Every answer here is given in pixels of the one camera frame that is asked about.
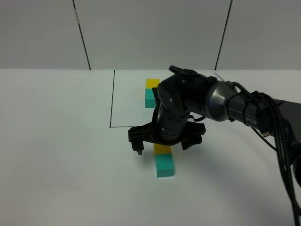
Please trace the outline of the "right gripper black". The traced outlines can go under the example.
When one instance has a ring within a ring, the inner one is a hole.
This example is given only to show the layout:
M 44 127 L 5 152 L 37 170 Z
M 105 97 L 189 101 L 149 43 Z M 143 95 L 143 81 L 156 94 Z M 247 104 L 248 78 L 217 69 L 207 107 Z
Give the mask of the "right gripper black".
M 201 144 L 206 132 L 203 123 L 190 122 L 190 113 L 185 111 L 175 114 L 167 111 L 161 105 L 156 107 L 151 122 L 132 127 L 128 131 L 128 140 L 132 149 L 139 155 L 144 150 L 143 142 L 173 146 L 178 143 L 183 150 Z

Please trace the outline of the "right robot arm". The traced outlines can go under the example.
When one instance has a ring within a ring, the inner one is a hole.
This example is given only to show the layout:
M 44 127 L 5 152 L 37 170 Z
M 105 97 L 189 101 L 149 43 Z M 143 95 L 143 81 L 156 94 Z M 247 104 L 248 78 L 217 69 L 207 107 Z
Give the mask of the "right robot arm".
M 275 136 L 271 111 L 258 92 L 250 93 L 236 82 L 219 81 L 193 70 L 169 69 L 173 75 L 153 90 L 157 106 L 152 121 L 128 132 L 133 150 L 141 153 L 144 142 L 180 143 L 183 150 L 201 143 L 205 126 L 200 119 L 190 122 L 191 113 L 214 121 L 239 121 L 264 135 Z

